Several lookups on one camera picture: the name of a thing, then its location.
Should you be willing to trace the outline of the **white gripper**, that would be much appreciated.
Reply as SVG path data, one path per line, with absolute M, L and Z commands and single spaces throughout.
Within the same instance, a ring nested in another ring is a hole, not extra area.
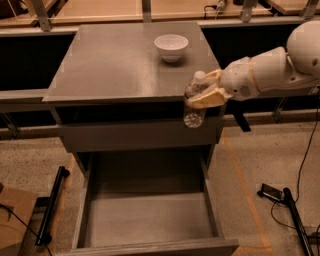
M 189 98 L 187 105 L 192 109 L 219 107 L 232 97 L 234 100 L 244 101 L 255 98 L 260 93 L 249 57 L 230 63 L 223 71 L 216 69 L 206 73 L 205 81 L 207 85 L 220 84 L 223 88 L 209 87 Z

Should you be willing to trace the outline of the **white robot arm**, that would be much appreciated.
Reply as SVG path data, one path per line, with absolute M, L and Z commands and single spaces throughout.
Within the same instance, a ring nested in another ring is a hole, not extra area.
M 254 57 L 231 62 L 225 69 L 195 76 L 208 85 L 186 98 L 192 109 L 244 101 L 271 90 L 294 90 L 316 85 L 320 79 L 320 21 L 299 25 L 288 37 L 286 47 L 277 47 Z

